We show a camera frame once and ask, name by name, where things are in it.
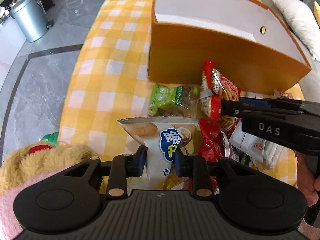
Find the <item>pink fuzzy fabric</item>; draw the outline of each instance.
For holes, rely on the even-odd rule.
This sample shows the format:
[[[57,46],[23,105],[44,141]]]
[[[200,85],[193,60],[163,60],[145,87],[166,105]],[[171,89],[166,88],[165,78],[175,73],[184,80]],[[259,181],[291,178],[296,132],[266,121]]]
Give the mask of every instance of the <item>pink fuzzy fabric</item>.
[[[22,232],[22,228],[13,213],[13,201],[20,191],[41,180],[44,180],[66,168],[59,171],[44,173],[40,176],[27,181],[26,183],[8,190],[0,196],[0,239],[11,240]]]

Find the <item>human hand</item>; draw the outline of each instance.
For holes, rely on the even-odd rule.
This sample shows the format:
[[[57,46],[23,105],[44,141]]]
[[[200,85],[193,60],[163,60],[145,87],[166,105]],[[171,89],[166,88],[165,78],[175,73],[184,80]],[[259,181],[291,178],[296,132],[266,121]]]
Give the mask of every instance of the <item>human hand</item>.
[[[319,196],[316,191],[320,191],[320,177],[315,176],[309,170],[306,164],[306,156],[302,153],[297,154],[297,185],[298,189],[307,199],[308,206],[312,206],[318,202]]]

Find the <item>trash can lid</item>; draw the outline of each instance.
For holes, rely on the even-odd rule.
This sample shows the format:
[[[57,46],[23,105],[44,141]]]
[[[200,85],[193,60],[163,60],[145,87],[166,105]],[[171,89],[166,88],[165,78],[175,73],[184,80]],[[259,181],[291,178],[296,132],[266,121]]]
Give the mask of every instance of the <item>trash can lid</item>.
[[[11,13],[15,14],[17,11],[21,10],[27,4],[29,4],[33,0],[20,0],[18,1],[11,9]]]

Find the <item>green balloon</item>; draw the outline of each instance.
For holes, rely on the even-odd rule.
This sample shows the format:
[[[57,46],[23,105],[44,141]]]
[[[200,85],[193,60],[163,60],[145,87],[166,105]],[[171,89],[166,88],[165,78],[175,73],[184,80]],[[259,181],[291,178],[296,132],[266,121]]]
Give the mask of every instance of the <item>green balloon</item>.
[[[45,136],[42,137],[42,141],[47,141],[52,143],[53,145],[57,146],[58,145],[58,135],[59,132],[54,132],[52,134],[46,134]]]

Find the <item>red logo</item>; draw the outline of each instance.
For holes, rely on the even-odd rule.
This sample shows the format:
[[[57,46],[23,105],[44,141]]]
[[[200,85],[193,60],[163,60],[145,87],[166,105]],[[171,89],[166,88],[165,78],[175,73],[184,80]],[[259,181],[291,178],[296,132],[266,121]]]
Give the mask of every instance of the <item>red logo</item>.
[[[256,148],[258,148],[259,150],[263,151],[263,145],[262,145],[262,144],[256,143],[254,146],[255,146]]]

